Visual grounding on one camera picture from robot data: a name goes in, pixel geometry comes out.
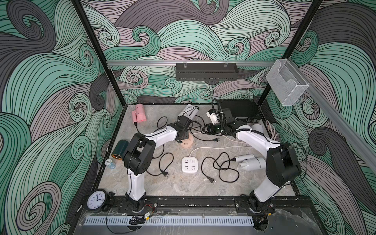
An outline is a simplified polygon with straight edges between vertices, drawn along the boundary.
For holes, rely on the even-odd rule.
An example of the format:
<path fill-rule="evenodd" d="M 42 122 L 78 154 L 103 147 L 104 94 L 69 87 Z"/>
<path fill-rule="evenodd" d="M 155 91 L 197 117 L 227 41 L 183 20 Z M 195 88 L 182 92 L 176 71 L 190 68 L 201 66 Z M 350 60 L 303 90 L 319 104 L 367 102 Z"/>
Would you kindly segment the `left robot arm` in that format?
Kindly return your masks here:
<path fill-rule="evenodd" d="M 145 172 L 150 167 L 154 151 L 168 142 L 181 141 L 188 137 L 192 119 L 180 116 L 176 122 L 150 134 L 136 133 L 128 144 L 122 160 L 127 168 L 128 207 L 141 211 L 145 204 Z"/>

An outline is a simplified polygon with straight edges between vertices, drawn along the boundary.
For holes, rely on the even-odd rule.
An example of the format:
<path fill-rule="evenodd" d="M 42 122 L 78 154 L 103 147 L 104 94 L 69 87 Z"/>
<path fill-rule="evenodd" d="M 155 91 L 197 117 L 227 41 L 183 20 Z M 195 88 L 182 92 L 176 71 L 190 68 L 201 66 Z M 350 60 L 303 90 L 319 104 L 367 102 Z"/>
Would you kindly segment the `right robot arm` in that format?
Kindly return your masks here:
<path fill-rule="evenodd" d="M 268 138 L 260 124 L 249 126 L 242 121 L 225 124 L 213 121 L 207 125 L 207 131 L 210 135 L 221 134 L 237 138 L 262 155 L 240 163 L 240 168 L 248 171 L 265 169 L 266 178 L 250 193 L 248 199 L 253 212 L 269 208 L 270 199 L 302 173 L 294 147 Z"/>

